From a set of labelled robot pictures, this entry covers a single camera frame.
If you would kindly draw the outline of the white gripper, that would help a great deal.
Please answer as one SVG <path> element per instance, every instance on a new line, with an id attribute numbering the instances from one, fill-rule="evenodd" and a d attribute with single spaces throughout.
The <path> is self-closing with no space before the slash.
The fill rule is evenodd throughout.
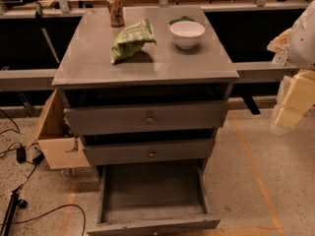
<path id="1" fill-rule="evenodd" d="M 287 51 L 291 29 L 286 29 L 267 45 L 269 51 Z M 301 70 L 295 76 L 284 76 L 277 104 L 272 114 L 271 131 L 283 135 L 293 130 L 303 116 L 315 105 L 315 71 Z"/>

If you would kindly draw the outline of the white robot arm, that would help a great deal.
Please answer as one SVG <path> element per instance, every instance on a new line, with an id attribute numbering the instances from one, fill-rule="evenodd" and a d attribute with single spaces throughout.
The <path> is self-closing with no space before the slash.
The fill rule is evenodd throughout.
<path id="1" fill-rule="evenodd" d="M 315 105 L 315 1 L 267 49 L 275 53 L 275 65 L 290 63 L 299 69 L 295 76 L 283 78 L 278 91 L 271 131 L 282 135 L 291 131 Z"/>

